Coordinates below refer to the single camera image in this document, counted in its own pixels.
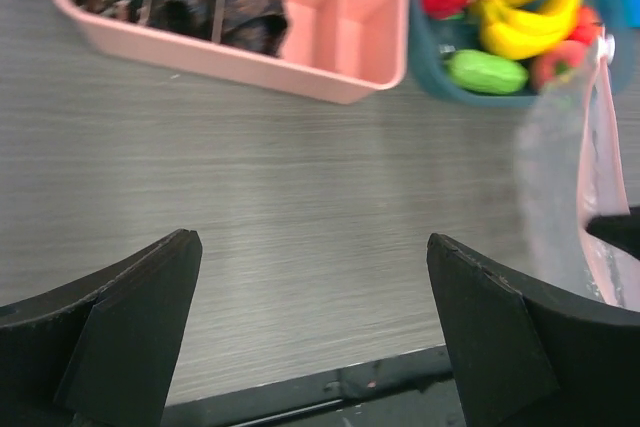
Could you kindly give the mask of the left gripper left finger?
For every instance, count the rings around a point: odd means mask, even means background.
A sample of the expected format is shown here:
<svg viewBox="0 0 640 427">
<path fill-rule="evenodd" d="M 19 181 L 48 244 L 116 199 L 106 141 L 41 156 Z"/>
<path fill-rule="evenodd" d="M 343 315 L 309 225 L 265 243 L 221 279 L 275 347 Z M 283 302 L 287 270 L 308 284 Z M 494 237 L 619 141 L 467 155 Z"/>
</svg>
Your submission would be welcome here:
<svg viewBox="0 0 640 427">
<path fill-rule="evenodd" d="M 197 232 L 181 229 L 2 306 L 2 425 L 159 425 L 201 258 Z"/>
</svg>

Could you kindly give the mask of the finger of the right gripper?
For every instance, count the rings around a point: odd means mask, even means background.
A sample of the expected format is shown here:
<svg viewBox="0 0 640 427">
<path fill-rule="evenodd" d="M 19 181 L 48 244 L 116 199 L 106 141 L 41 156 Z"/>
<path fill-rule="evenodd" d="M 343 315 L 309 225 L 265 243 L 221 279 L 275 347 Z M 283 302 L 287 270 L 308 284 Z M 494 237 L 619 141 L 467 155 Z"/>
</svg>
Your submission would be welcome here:
<svg viewBox="0 0 640 427">
<path fill-rule="evenodd" d="M 628 214 L 598 215 L 586 226 L 586 232 L 601 241 L 640 259 L 640 207 L 632 206 Z"/>
</svg>

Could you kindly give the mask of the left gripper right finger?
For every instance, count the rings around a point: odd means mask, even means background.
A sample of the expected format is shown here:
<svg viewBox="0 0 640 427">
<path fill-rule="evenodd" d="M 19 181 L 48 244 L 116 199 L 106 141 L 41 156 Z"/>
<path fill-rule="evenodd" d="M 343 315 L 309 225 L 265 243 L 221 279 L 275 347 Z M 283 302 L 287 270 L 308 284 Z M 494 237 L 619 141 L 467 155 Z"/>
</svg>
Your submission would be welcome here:
<svg viewBox="0 0 640 427">
<path fill-rule="evenodd" d="M 639 315 L 441 234 L 427 266 L 469 426 L 636 426 Z"/>
</svg>

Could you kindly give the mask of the clear pink zip top bag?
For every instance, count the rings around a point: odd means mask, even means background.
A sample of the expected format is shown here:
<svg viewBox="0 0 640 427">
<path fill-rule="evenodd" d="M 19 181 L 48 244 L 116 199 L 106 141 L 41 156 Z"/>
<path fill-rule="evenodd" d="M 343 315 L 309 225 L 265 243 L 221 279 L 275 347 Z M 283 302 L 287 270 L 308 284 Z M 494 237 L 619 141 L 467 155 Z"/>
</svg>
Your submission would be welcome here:
<svg viewBox="0 0 640 427">
<path fill-rule="evenodd" d="M 626 214 L 609 64 L 600 36 L 573 72 L 547 84 L 515 141 L 514 166 L 537 278 L 607 304 L 639 308 L 639 262 L 586 231 L 596 215 Z"/>
</svg>

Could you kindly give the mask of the yellow banana bunch toy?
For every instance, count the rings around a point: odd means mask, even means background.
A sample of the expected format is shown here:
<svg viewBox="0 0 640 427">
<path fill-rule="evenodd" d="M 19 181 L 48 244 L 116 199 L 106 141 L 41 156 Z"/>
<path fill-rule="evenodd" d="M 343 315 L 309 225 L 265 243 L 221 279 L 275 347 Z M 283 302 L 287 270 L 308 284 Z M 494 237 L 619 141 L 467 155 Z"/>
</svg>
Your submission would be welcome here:
<svg viewBox="0 0 640 427">
<path fill-rule="evenodd" d="M 546 0 L 537 11 L 514 8 L 504 0 L 477 0 L 479 40 L 489 53 L 510 59 L 535 57 L 562 40 L 577 25 L 583 0 Z"/>
</svg>

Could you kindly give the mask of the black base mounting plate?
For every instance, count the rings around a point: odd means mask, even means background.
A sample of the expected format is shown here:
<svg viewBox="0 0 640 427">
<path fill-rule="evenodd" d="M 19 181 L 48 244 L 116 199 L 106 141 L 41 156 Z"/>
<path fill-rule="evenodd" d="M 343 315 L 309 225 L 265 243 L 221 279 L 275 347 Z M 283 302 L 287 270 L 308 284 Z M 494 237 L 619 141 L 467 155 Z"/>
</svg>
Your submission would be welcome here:
<svg viewBox="0 0 640 427">
<path fill-rule="evenodd" d="M 180 403 L 163 426 L 464 426 L 443 346 Z"/>
</svg>

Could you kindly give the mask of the pink peach toy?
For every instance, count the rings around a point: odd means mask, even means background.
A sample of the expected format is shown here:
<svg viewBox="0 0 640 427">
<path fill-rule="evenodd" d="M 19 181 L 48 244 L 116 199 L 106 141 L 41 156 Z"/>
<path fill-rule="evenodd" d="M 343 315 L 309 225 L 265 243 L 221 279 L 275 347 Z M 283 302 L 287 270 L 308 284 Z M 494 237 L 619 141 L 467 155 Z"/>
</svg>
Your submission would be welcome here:
<svg viewBox="0 0 640 427">
<path fill-rule="evenodd" d="M 538 92 L 549 81 L 581 65 L 588 46 L 575 40 L 564 40 L 537 56 L 529 66 L 529 83 Z"/>
</svg>

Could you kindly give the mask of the red strawberry toy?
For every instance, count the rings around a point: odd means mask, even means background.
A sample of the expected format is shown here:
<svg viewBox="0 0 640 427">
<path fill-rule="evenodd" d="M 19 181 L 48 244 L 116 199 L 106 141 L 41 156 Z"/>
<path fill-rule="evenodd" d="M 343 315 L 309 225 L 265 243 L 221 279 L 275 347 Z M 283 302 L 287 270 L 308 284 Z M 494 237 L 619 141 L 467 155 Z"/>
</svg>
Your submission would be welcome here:
<svg viewBox="0 0 640 427">
<path fill-rule="evenodd" d="M 577 24 L 568 36 L 569 40 L 590 45 L 604 32 L 604 23 L 599 13 L 588 5 L 578 10 Z"/>
</svg>

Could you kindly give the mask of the green cucumber toy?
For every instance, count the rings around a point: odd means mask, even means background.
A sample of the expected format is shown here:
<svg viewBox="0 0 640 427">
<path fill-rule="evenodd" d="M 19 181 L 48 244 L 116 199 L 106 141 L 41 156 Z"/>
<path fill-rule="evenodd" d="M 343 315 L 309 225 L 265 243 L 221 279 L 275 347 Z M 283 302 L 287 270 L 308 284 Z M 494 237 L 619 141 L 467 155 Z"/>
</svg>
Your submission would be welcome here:
<svg viewBox="0 0 640 427">
<path fill-rule="evenodd" d="M 520 63 L 473 49 L 454 52 L 445 66 L 454 84 L 479 94 L 510 95 L 529 80 L 528 71 Z"/>
</svg>

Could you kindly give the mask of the pink divided organizer box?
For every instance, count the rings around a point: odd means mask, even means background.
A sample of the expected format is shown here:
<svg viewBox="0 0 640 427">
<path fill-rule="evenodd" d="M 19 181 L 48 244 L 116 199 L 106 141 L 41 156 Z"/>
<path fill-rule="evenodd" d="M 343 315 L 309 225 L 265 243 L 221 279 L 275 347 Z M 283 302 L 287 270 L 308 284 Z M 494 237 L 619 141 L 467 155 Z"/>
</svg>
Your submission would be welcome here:
<svg viewBox="0 0 640 427">
<path fill-rule="evenodd" d="M 105 54 L 318 100 L 351 104 L 406 72 L 408 0 L 283 0 L 288 30 L 278 57 L 221 44 L 225 0 L 216 0 L 210 41 L 147 26 L 151 0 L 138 23 L 52 1 Z"/>
</svg>

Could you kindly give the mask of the dark rolled sock right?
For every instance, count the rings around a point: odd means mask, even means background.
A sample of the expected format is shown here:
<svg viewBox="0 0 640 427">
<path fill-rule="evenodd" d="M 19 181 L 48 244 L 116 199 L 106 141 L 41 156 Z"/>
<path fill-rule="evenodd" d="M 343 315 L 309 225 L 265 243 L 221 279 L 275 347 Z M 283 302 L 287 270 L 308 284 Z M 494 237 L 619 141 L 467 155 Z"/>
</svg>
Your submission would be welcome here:
<svg viewBox="0 0 640 427">
<path fill-rule="evenodd" d="M 225 0 L 222 45 L 278 57 L 287 30 L 283 0 Z"/>
</svg>

